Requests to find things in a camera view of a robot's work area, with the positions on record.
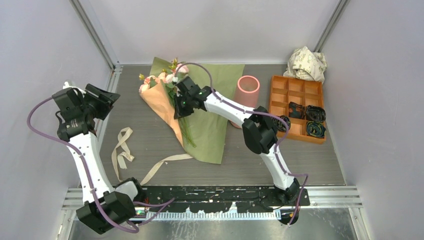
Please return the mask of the pink flower stem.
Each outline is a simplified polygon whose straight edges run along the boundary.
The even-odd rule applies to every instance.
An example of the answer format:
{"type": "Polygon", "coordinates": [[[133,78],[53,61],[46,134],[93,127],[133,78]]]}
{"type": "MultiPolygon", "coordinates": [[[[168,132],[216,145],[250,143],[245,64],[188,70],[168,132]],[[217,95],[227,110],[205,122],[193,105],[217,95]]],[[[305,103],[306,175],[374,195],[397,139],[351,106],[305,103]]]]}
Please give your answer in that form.
{"type": "Polygon", "coordinates": [[[166,72],[160,73],[158,76],[150,75],[145,77],[143,74],[139,74],[139,80],[142,81],[141,86],[139,87],[138,92],[141,94],[146,90],[156,86],[159,83],[169,83],[169,80],[173,77],[172,74],[166,72]]]}
{"type": "MultiPolygon", "coordinates": [[[[184,77],[187,77],[189,74],[188,67],[183,64],[184,62],[178,62],[178,59],[175,58],[171,62],[171,65],[168,66],[168,68],[164,68],[162,70],[162,73],[165,73],[165,79],[162,81],[162,85],[164,86],[165,92],[168,95],[171,106],[174,108],[175,114],[177,113],[176,100],[178,96],[178,90],[175,85],[178,81],[182,80],[184,77]]],[[[182,139],[186,140],[190,146],[196,148],[197,145],[193,140],[187,121],[184,118],[176,119],[176,121],[178,123],[182,139]]]]}

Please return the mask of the beige ribbon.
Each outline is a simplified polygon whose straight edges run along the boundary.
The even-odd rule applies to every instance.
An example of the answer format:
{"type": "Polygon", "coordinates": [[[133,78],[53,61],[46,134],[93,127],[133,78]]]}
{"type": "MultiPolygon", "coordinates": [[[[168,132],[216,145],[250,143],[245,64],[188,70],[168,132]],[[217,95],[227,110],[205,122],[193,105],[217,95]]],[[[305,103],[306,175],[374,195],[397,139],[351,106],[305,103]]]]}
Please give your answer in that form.
{"type": "MultiPolygon", "coordinates": [[[[122,183],[123,180],[120,178],[119,169],[127,169],[126,161],[132,162],[135,159],[127,145],[127,140],[130,138],[132,133],[133,130],[130,127],[125,127],[121,129],[117,135],[118,142],[111,154],[113,169],[120,183],[122,183]]],[[[158,161],[145,175],[140,184],[142,186],[147,184],[154,177],[154,175],[157,173],[157,171],[161,168],[163,164],[166,164],[167,162],[188,160],[192,158],[193,157],[187,153],[168,156],[158,161]]]]}

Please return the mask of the peach paper bouquet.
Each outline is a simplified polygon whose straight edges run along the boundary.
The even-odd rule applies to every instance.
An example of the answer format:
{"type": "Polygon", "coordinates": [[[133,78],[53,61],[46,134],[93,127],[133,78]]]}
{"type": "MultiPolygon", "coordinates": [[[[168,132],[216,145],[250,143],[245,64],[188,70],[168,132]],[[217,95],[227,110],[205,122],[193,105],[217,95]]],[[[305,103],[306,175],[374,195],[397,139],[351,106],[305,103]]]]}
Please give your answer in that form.
{"type": "MultiPolygon", "coordinates": [[[[158,76],[163,69],[167,69],[172,61],[155,57],[150,74],[158,76]]],[[[195,65],[186,65],[188,76],[200,87],[213,86],[219,93],[232,99],[236,90],[237,81],[242,77],[244,64],[204,64],[204,69],[195,65]]],[[[197,109],[190,116],[184,117],[196,147],[189,145],[182,138],[180,128],[174,119],[175,110],[171,106],[168,94],[163,83],[139,93],[147,105],[173,130],[176,139],[183,146],[187,154],[198,161],[211,164],[221,164],[228,120],[215,113],[197,109]]]]}

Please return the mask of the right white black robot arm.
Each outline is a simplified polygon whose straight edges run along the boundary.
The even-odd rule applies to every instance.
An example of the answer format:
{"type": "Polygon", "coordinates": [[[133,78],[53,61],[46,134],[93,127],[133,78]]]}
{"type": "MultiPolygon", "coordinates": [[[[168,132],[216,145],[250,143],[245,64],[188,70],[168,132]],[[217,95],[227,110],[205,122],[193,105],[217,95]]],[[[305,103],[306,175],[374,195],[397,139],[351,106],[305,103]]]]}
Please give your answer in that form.
{"type": "Polygon", "coordinates": [[[273,123],[276,116],[262,106],[253,108],[236,103],[210,86],[200,88],[188,76],[175,83],[175,87],[174,118],[181,119],[193,114],[195,109],[201,109],[235,123],[242,129],[247,148],[264,161],[279,202],[288,206],[297,199],[301,187],[294,174],[289,172],[278,147],[278,129],[273,123]]]}

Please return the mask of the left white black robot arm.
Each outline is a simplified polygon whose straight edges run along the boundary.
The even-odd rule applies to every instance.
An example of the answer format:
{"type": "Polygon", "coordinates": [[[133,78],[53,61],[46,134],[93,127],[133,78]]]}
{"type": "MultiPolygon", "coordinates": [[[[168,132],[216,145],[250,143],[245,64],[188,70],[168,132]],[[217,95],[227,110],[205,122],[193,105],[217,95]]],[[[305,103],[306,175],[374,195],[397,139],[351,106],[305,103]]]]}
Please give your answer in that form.
{"type": "Polygon", "coordinates": [[[92,84],[81,89],[68,81],[52,95],[59,108],[57,136],[72,154],[82,186],[82,207],[76,216],[99,235],[113,228],[138,233],[130,219],[136,215],[135,207],[146,200],[133,177],[113,187],[100,157],[95,119],[104,120],[119,97],[92,84]]]}

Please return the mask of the pink cylindrical vase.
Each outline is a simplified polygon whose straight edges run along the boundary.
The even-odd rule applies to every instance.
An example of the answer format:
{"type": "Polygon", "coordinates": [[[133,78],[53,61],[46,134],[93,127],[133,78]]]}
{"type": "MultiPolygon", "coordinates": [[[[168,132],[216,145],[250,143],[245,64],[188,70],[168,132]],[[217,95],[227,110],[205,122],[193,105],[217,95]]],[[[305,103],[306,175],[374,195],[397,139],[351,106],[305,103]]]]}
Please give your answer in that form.
{"type": "Polygon", "coordinates": [[[259,92],[259,80],[254,76],[244,75],[237,81],[232,100],[238,104],[255,108],[258,103],[259,92]]]}

